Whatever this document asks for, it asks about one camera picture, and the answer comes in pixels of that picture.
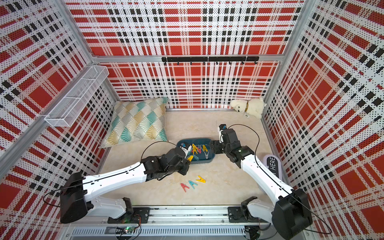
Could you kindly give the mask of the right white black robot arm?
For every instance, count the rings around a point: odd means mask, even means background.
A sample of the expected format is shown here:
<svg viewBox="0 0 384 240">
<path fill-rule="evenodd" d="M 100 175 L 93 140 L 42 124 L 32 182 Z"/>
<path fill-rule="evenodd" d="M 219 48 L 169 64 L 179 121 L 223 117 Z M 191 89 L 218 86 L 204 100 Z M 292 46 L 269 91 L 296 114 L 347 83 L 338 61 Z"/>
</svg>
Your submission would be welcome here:
<svg viewBox="0 0 384 240">
<path fill-rule="evenodd" d="M 253 199 L 245 203 L 246 214 L 274 225 L 277 233 L 290 240 L 313 223 L 307 194 L 293 189 L 272 173 L 248 146 L 242 146 L 233 129 L 218 127 L 219 139 L 211 142 L 215 154 L 225 154 L 250 175 L 270 198 L 271 203 Z"/>
</svg>

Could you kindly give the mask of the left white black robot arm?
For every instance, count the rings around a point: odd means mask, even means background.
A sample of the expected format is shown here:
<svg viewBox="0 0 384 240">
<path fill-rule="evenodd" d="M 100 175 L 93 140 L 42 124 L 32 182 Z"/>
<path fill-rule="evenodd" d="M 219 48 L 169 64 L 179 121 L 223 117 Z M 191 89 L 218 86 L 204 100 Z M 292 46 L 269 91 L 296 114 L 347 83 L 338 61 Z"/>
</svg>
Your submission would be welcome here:
<svg viewBox="0 0 384 240">
<path fill-rule="evenodd" d="M 191 150 L 191 145 L 182 144 L 166 154 L 147 157 L 116 171 L 86 177 L 81 173 L 72 174 L 60 193 L 61 223 L 73 223 L 86 216 L 131 217 L 134 210 L 129 198 L 114 200 L 103 195 L 128 185 L 160 181 L 173 173 L 186 175 Z"/>
</svg>

